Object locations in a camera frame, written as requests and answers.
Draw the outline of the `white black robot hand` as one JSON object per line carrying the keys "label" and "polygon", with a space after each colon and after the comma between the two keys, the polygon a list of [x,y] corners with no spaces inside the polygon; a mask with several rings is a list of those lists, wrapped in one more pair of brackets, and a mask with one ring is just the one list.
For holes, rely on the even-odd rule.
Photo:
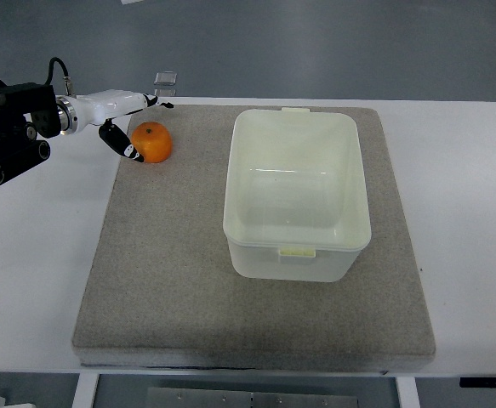
{"label": "white black robot hand", "polygon": [[88,125],[99,128],[99,136],[118,155],[137,162],[143,156],[134,148],[131,137],[112,121],[132,115],[153,105],[172,108],[169,102],[161,102],[157,96],[122,90],[107,90],[89,95],[59,96],[57,98],[61,134],[74,134]]}

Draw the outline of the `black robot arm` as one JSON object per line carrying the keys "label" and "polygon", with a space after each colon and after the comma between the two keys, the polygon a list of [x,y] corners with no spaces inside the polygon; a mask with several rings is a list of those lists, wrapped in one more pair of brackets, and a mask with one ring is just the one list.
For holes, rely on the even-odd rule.
{"label": "black robot arm", "polygon": [[54,66],[63,71],[67,95],[72,97],[66,64],[53,57],[43,84],[6,85],[0,79],[0,186],[49,159],[47,139],[77,128],[77,116],[57,99],[51,85]]}

